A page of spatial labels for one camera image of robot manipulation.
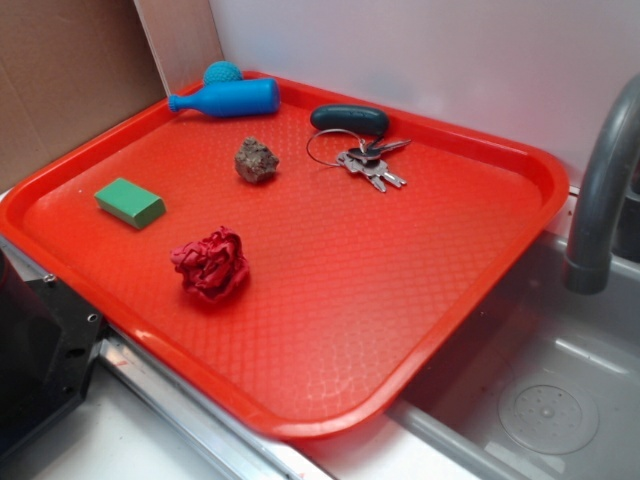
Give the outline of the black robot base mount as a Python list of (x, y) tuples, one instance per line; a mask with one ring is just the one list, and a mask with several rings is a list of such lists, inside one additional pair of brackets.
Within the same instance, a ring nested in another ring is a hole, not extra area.
[(1, 256), (1, 460), (86, 398), (103, 315), (65, 282), (22, 279)]

